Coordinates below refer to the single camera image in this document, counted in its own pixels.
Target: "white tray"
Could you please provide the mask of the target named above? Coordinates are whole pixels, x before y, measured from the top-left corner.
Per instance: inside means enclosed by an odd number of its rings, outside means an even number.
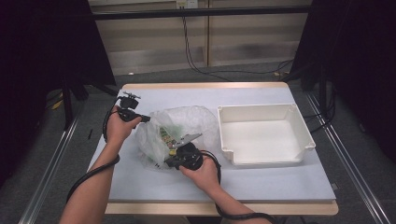
[[[219,106],[218,112],[221,149],[234,165],[300,162],[315,148],[296,104]]]

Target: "forearm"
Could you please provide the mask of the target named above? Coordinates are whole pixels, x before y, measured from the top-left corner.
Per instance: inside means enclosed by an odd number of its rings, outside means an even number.
[[[253,213],[254,211],[246,207],[244,204],[238,202],[234,197],[228,194],[221,187],[215,188],[207,192],[207,195],[220,207],[220,209],[228,215],[242,215]],[[247,220],[230,220],[233,224],[270,224],[264,218],[253,218]]]
[[[114,161],[121,143],[106,144],[90,170]],[[100,223],[106,210],[114,167],[92,176],[83,182],[70,197],[61,223]]]

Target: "person's right arm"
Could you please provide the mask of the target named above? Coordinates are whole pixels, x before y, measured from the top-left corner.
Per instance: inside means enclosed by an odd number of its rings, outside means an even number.
[[[204,162],[202,166],[196,171],[189,170],[182,166],[180,166],[179,169],[183,175],[189,177],[199,189],[205,192],[224,213],[229,215],[242,215],[254,212],[244,204],[238,202],[221,187],[218,181],[216,165],[208,157],[204,156]],[[230,220],[230,223],[271,224],[265,218],[252,218],[239,221]]]

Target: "clear plastic bag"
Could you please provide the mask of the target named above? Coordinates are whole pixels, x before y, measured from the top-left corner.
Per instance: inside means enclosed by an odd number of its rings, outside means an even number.
[[[185,134],[202,133],[193,140],[201,150],[211,150],[219,143],[217,118],[204,106],[184,106],[149,114],[150,122],[141,123],[136,130],[136,140],[141,151],[141,161],[147,168],[169,169],[164,162],[169,157],[169,147],[161,138],[160,129],[164,128],[173,138]]]

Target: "person's left arm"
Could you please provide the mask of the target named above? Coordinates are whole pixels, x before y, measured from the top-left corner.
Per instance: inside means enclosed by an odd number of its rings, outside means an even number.
[[[118,114],[111,115],[107,124],[107,143],[90,170],[117,158],[123,141],[141,118],[124,122]],[[60,223],[100,223],[106,211],[114,166],[84,181],[70,197]]]

